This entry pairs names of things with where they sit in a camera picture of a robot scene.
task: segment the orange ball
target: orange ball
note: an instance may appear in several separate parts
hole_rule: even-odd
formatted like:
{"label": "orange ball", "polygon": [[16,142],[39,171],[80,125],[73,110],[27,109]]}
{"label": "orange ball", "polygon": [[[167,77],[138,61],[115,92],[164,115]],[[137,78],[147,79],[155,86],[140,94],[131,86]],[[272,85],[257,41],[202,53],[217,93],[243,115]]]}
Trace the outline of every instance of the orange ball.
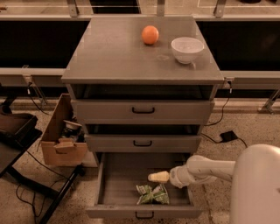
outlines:
{"label": "orange ball", "polygon": [[148,25],[142,30],[142,40],[146,45],[153,45],[158,41],[158,29],[153,25]]}

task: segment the cardboard box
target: cardboard box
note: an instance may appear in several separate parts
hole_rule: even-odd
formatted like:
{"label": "cardboard box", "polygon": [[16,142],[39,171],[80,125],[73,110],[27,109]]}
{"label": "cardboard box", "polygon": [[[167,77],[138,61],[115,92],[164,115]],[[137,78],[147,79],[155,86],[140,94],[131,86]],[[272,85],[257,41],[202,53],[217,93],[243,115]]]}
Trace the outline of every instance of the cardboard box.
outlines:
{"label": "cardboard box", "polygon": [[67,138],[60,138],[65,128],[63,120],[71,120],[73,109],[69,94],[62,94],[55,107],[52,118],[43,133],[41,146],[46,165],[96,167],[92,152],[86,143],[73,143]]}

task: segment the black cable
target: black cable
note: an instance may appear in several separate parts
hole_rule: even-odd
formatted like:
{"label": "black cable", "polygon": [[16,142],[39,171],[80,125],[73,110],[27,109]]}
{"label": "black cable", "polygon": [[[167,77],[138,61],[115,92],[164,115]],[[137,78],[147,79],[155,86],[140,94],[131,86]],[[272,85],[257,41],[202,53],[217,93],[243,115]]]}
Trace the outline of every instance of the black cable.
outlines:
{"label": "black cable", "polygon": [[[63,180],[63,179],[64,179],[64,178],[61,178],[61,179],[58,179],[58,180],[54,181],[54,183],[53,183],[51,186],[49,186],[49,187],[52,188],[56,183],[60,182],[60,181]],[[45,204],[45,202],[46,202],[47,195],[44,196],[44,199],[43,199],[41,208],[40,208],[40,210],[39,210],[39,213],[36,214],[36,207],[35,207],[36,192],[33,192],[33,199],[32,199],[32,203],[31,203],[31,202],[29,202],[29,201],[27,201],[27,200],[24,200],[24,199],[22,199],[21,197],[19,197],[19,195],[18,195],[18,189],[19,189],[20,186],[21,186],[21,184],[19,184],[19,185],[17,186],[17,190],[16,190],[17,198],[18,198],[19,200],[21,200],[22,202],[24,202],[24,203],[26,203],[26,204],[28,204],[28,205],[31,206],[32,212],[33,212],[33,217],[34,217],[34,223],[37,224],[37,220],[36,220],[36,219],[37,219],[38,217],[40,217],[40,215],[41,215],[42,212],[43,212],[43,208],[44,208],[44,204]]]}
{"label": "black cable", "polygon": [[41,145],[41,142],[42,142],[42,140],[39,140],[39,141],[38,141],[38,145],[37,145],[37,148],[36,148],[36,152],[39,151],[39,147],[40,147],[40,145]]}
{"label": "black cable", "polygon": [[[209,140],[211,140],[213,143],[215,143],[215,144],[222,144],[222,143],[224,143],[224,142],[217,142],[217,141],[215,141],[215,140],[213,140],[210,136],[208,136],[208,135],[206,135],[206,134],[203,134],[203,133],[201,133],[201,135],[203,136],[203,137],[205,137],[205,138],[208,138]],[[245,145],[245,147],[246,148],[248,148],[248,146],[247,146],[247,144],[245,143],[245,141],[243,140],[243,139],[241,139],[241,138],[237,138],[238,140],[241,140],[243,143],[244,143],[244,145]]]}
{"label": "black cable", "polygon": [[35,159],[35,161],[36,161],[37,163],[39,163],[40,165],[44,166],[44,167],[45,167],[47,170],[49,170],[50,172],[53,172],[53,173],[55,173],[55,174],[61,176],[62,178],[68,179],[68,180],[69,180],[69,178],[66,177],[66,176],[64,176],[63,174],[58,173],[58,172],[56,172],[56,171],[53,171],[53,170],[50,169],[49,167],[47,167],[47,166],[45,166],[44,164],[40,163],[28,150],[27,150],[27,153],[28,153],[30,156],[32,156],[32,157]]}
{"label": "black cable", "polygon": [[220,144],[220,143],[221,143],[221,142],[217,142],[217,141],[213,140],[210,136],[208,136],[208,135],[206,135],[206,134],[201,133],[201,135],[202,135],[203,137],[206,137],[206,138],[210,139],[210,140],[211,140],[212,142],[214,142],[215,144]]}
{"label": "black cable", "polygon": [[244,143],[245,147],[248,148],[247,144],[245,143],[245,141],[243,139],[241,139],[239,137],[237,139],[241,140]]}
{"label": "black cable", "polygon": [[31,92],[30,92],[30,86],[31,86],[31,82],[28,84],[28,86],[27,86],[27,94],[29,95],[29,97],[30,97],[30,99],[31,99],[31,101],[33,102],[33,104],[36,106],[36,108],[39,110],[39,111],[41,111],[42,113],[44,113],[45,115],[48,115],[48,116],[50,116],[50,114],[48,114],[48,113],[46,113],[42,108],[40,108],[38,105],[37,105],[37,103],[33,100],[33,98],[32,98],[32,95],[31,95]]}
{"label": "black cable", "polygon": [[221,120],[222,120],[222,118],[223,118],[223,116],[224,116],[224,108],[226,107],[228,101],[229,101],[229,97],[227,98],[226,103],[225,103],[225,104],[222,106],[222,108],[221,108],[221,118],[220,118],[220,120],[219,120],[218,122],[213,122],[213,123],[210,123],[210,124],[206,124],[206,125],[204,125],[205,127],[213,126],[213,125],[215,125],[215,124],[221,122]]}
{"label": "black cable", "polygon": [[21,186],[21,184],[19,184],[19,185],[17,186],[17,190],[16,190],[17,198],[18,198],[20,201],[22,201],[22,202],[24,202],[24,203],[26,203],[26,204],[28,204],[28,205],[30,205],[30,206],[32,207],[32,211],[33,211],[33,215],[34,215],[34,223],[37,224],[37,221],[36,221],[36,218],[37,218],[37,217],[36,217],[36,209],[35,209],[35,206],[33,205],[34,200],[35,200],[35,197],[36,197],[36,193],[34,192],[34,194],[33,194],[32,203],[29,202],[29,201],[27,201],[27,200],[24,200],[24,199],[22,199],[22,198],[20,198],[20,197],[18,196],[18,189],[19,189],[20,186]]}

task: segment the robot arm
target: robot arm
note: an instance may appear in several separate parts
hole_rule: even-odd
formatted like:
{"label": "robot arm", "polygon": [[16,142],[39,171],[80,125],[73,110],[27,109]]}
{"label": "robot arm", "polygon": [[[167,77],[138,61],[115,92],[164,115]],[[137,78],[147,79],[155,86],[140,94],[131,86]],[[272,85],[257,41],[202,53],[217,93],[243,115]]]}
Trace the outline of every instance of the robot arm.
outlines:
{"label": "robot arm", "polygon": [[157,182],[169,179],[179,188],[209,183],[217,178],[232,180],[230,224],[279,224],[280,149],[275,146],[252,145],[236,162],[192,156],[185,165],[169,173],[148,177]]}
{"label": "robot arm", "polygon": [[235,162],[214,161],[202,156],[190,157],[185,165],[170,170],[170,182],[178,187],[205,184],[217,178],[232,181]]}

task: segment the open drawer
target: open drawer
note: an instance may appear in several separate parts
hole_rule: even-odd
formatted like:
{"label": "open drawer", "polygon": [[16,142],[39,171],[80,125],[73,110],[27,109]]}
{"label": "open drawer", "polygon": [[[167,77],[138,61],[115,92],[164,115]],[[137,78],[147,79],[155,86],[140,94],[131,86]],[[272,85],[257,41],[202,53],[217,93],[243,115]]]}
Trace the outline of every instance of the open drawer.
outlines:
{"label": "open drawer", "polygon": [[137,205],[136,186],[157,183],[148,181],[153,172],[169,171],[186,161],[181,153],[103,153],[99,167],[96,195],[87,208],[90,218],[197,218],[202,212],[194,207],[187,187],[178,189],[165,184],[169,205]]}

